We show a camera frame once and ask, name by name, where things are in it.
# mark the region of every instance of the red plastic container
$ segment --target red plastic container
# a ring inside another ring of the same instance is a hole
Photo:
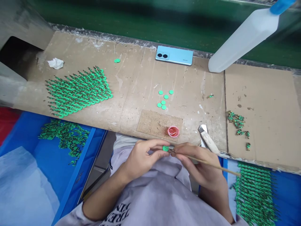
[[[179,136],[180,130],[179,130],[179,128],[176,127],[176,126],[170,126],[170,127],[168,128],[168,130],[167,130],[167,133],[168,133],[168,135],[169,135],[170,137],[175,138],[175,137],[178,137],[178,136]]]

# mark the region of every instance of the green wall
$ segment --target green wall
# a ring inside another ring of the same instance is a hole
[[[256,9],[221,0],[29,0],[48,22],[216,52]],[[244,59],[301,68],[301,13],[280,16],[278,30]]]

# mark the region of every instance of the blue bottle cap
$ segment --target blue bottle cap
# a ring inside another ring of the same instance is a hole
[[[280,15],[287,10],[296,0],[278,0],[271,8],[270,12],[275,15]]]

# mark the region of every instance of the cardboard sheet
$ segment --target cardboard sheet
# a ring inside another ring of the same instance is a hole
[[[225,72],[225,92],[226,110],[244,116],[243,130],[251,135],[236,136],[237,129],[227,122],[229,154],[275,169],[300,170],[301,113],[292,73],[233,64]]]
[[[181,131],[182,124],[183,119],[181,118],[159,114],[154,111],[142,110],[137,131],[177,142],[181,132],[178,137],[173,138],[167,134],[167,129],[170,126],[177,126]]]
[[[200,144],[199,125],[206,123],[220,151],[227,151],[224,73],[210,73],[208,60],[193,57],[185,66],[156,61],[156,49],[87,36],[56,32],[47,49],[30,61],[24,61],[26,87],[19,93],[14,108],[51,115],[45,80],[87,70],[97,65],[104,70],[112,99],[91,105],[64,120],[112,130],[142,139],[157,138],[138,132],[142,110],[151,110],[183,119],[178,141]],[[47,60],[62,59],[64,67],[55,70]],[[157,107],[164,100],[159,90],[169,95],[166,110]]]

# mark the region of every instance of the pile of green parts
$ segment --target pile of green parts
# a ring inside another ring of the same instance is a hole
[[[273,204],[275,183],[271,170],[238,161],[241,177],[231,187],[236,191],[236,213],[249,225],[272,226],[279,216]]]
[[[233,123],[235,125],[235,128],[238,129],[236,132],[236,135],[246,135],[246,138],[250,138],[250,132],[249,131],[243,131],[241,128],[245,125],[245,118],[241,115],[236,115],[232,111],[227,111],[227,117],[230,123]],[[250,143],[246,143],[246,150],[249,151],[251,147]]]
[[[78,71],[79,75],[65,76],[67,80],[55,76],[56,80],[46,81],[46,89],[52,96],[48,97],[52,115],[63,118],[113,97],[103,69],[97,66],[93,67],[94,71],[88,69],[90,73]]]
[[[77,123],[59,119],[51,119],[50,121],[41,128],[42,132],[38,138],[53,140],[58,137],[60,139],[59,148],[70,149],[69,155],[75,157],[75,160],[71,161],[70,164],[75,166],[90,132],[81,128]]]

